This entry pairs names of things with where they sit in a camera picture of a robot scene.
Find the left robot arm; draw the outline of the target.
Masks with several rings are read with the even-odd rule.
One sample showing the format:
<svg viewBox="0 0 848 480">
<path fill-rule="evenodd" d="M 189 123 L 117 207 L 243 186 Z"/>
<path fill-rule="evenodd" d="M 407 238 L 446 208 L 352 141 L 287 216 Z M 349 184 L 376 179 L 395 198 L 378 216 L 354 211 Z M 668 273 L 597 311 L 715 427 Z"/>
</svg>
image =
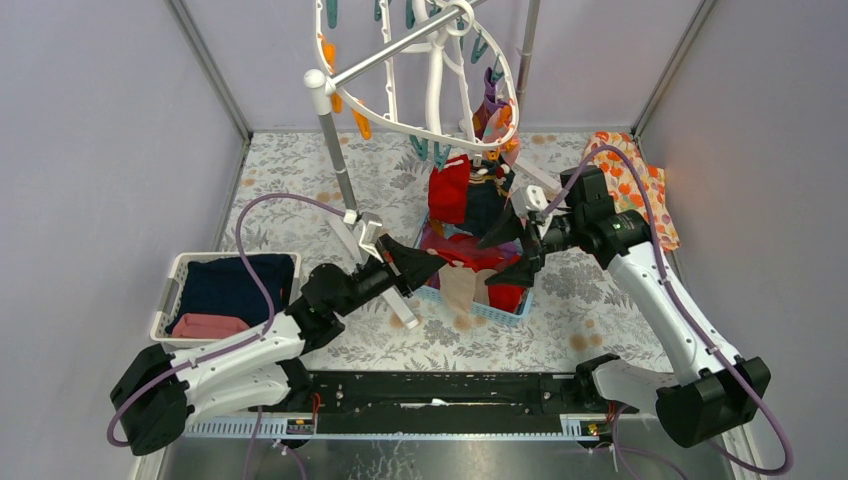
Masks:
<svg viewBox="0 0 848 480">
<path fill-rule="evenodd" d="M 301 409 L 311 390 L 301 356 L 339 336 L 342 317 L 386 291 L 411 296 L 446 263 L 384 234 L 375 254 L 352 272 L 332 263 L 314 268 L 299 297 L 256 327 L 173 352 L 145 347 L 110 393 L 115 414 L 108 443 L 141 457 L 210 418 L 278 404 Z"/>
</svg>

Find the white clip hanger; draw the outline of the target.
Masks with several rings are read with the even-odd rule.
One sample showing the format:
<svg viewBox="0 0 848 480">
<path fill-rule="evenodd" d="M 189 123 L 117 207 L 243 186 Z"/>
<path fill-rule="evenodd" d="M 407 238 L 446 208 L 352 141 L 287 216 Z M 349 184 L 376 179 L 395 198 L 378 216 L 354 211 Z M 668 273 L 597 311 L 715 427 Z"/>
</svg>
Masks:
<svg viewBox="0 0 848 480">
<path fill-rule="evenodd" d="M 503 49 L 476 17 L 477 1 L 409 1 L 405 6 L 412 24 L 402 36 L 394 36 L 390 16 L 391 4 L 376 4 L 377 26 L 382 43 L 365 58 L 340 68 L 335 47 L 325 31 L 338 22 L 335 1 L 314 2 L 312 44 L 317 68 L 304 74 L 303 83 L 318 117 L 320 128 L 331 145 L 338 144 L 334 117 L 349 109 L 357 119 L 363 137 L 372 126 L 407 134 L 416 141 L 426 140 L 440 151 L 457 147 L 469 151 L 495 151 L 505 148 L 516 138 L 521 119 L 518 88 Z M 468 67 L 486 54 L 493 57 L 491 79 L 495 83 L 495 115 L 482 123 L 481 135 L 475 133 L 474 109 L 470 95 Z M 417 56 L 426 67 L 423 93 L 422 125 L 410 125 L 400 115 L 400 88 L 397 83 L 396 59 Z M 379 112 L 367 106 L 347 89 L 354 80 L 374 69 L 384 72 L 383 91 L 386 108 Z M 444 77 L 452 75 L 458 83 L 460 131 L 449 133 L 443 128 L 442 93 Z"/>
</svg>

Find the red santa sock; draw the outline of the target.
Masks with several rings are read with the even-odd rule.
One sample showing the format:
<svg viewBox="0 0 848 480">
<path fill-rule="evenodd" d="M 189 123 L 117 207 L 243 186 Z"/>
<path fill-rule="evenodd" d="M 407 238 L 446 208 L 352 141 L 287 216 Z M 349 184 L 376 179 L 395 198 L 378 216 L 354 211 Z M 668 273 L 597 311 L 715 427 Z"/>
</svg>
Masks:
<svg viewBox="0 0 848 480">
<path fill-rule="evenodd" d="M 487 287 L 489 306 L 514 314 L 523 305 L 527 289 L 515 285 L 491 285 Z"/>
</svg>

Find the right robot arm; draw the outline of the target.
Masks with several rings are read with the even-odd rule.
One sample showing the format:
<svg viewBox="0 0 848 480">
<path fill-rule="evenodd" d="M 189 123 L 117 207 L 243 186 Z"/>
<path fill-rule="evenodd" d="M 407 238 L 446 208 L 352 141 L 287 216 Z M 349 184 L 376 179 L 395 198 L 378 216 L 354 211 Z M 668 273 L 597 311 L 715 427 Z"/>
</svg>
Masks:
<svg viewBox="0 0 848 480">
<path fill-rule="evenodd" d="M 623 403 L 656 417 L 679 446 L 690 448 L 750 422 L 758 407 L 745 391 L 763 395 L 771 372 L 759 357 L 743 358 L 705 318 L 663 255 L 656 251 L 645 218 L 617 212 L 603 172 L 590 166 L 561 173 L 575 185 L 566 211 L 546 215 L 541 188 L 514 194 L 505 212 L 481 239 L 483 248 L 517 240 L 519 260 L 490 277 L 490 285 L 530 288 L 549 254 L 578 248 L 591 255 L 635 303 L 670 361 L 669 373 L 636 367 L 615 354 L 579 364 L 573 396 L 597 412 Z"/>
</svg>

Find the red beige sock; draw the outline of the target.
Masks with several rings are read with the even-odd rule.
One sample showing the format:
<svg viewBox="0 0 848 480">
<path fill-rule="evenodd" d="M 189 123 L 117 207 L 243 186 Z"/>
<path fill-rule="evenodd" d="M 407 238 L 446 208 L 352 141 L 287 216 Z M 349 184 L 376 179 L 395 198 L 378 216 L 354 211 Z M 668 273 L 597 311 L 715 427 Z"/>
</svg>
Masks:
<svg viewBox="0 0 848 480">
<path fill-rule="evenodd" d="M 437 273 L 439 289 L 446 304 L 458 315 L 470 314 L 474 301 L 489 304 L 485 281 L 507 267 L 515 252 L 499 247 L 480 250 L 477 248 L 478 240 L 473 243 L 470 238 L 451 243 L 452 246 L 445 252 L 426 251 L 438 253 L 448 261 Z"/>
</svg>

